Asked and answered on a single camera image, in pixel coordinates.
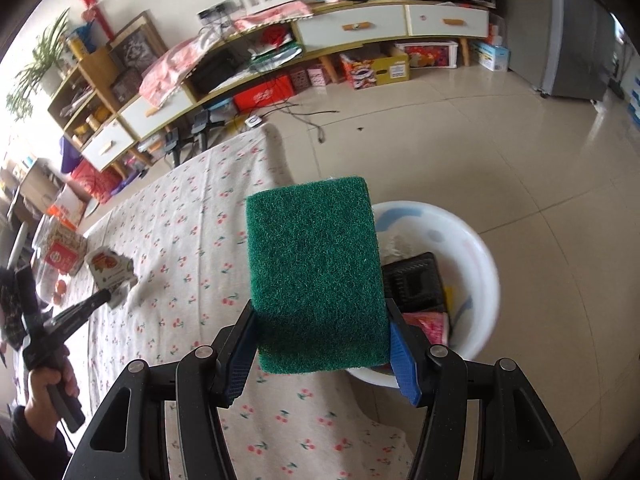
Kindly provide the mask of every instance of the black sleeve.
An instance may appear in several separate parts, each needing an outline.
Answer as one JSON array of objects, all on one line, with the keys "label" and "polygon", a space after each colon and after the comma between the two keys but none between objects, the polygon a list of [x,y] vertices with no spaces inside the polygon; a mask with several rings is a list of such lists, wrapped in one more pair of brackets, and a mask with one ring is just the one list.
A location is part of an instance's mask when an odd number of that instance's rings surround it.
[{"label": "black sleeve", "polygon": [[62,480],[71,455],[59,430],[53,442],[44,440],[27,424],[24,407],[18,406],[9,440],[35,480]]}]

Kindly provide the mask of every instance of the screw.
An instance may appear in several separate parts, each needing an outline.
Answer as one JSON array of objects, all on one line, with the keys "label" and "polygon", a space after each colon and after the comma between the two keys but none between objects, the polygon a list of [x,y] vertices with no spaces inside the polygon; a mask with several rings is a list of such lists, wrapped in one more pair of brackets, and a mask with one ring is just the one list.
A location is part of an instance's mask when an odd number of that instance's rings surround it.
[{"label": "screw", "polygon": [[431,352],[431,355],[434,357],[446,357],[447,354],[449,353],[449,350],[447,350],[446,346],[442,346],[442,345],[433,345],[431,347],[431,349],[429,350],[429,352]]},{"label": "screw", "polygon": [[129,370],[129,372],[131,372],[132,374],[137,374],[144,367],[144,361],[133,361],[132,363],[129,363],[129,366],[127,366],[127,370]]},{"label": "screw", "polygon": [[198,359],[206,359],[211,354],[213,354],[213,348],[210,346],[198,346],[196,348],[196,357]]},{"label": "screw", "polygon": [[507,372],[513,372],[516,369],[516,363],[509,358],[500,359],[500,368]]}]

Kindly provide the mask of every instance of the sponge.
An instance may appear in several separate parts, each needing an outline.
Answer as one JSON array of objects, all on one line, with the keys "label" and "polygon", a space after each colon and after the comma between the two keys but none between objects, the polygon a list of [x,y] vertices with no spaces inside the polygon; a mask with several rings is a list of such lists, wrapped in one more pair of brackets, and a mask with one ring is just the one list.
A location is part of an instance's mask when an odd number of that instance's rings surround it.
[{"label": "sponge", "polygon": [[364,179],[271,189],[246,202],[260,366],[274,374],[389,361],[378,241]]}]

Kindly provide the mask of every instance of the framed photo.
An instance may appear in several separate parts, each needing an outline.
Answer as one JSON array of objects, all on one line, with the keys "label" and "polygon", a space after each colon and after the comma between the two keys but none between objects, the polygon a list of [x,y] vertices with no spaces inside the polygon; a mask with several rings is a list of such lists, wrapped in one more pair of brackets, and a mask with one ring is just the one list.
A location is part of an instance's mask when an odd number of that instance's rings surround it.
[{"label": "framed photo", "polygon": [[118,64],[125,70],[132,68],[142,76],[167,50],[146,11],[127,23],[109,46],[111,56]]}]

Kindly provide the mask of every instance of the white flower pot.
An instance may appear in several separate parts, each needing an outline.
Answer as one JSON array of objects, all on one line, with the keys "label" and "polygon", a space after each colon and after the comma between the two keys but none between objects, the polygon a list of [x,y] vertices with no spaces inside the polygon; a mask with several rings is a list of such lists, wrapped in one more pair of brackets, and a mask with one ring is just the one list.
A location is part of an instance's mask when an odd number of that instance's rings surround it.
[{"label": "white flower pot", "polygon": [[49,97],[53,97],[60,85],[62,84],[62,77],[58,71],[58,67],[52,65],[42,76],[40,80],[40,88],[44,90],[44,93]]}]

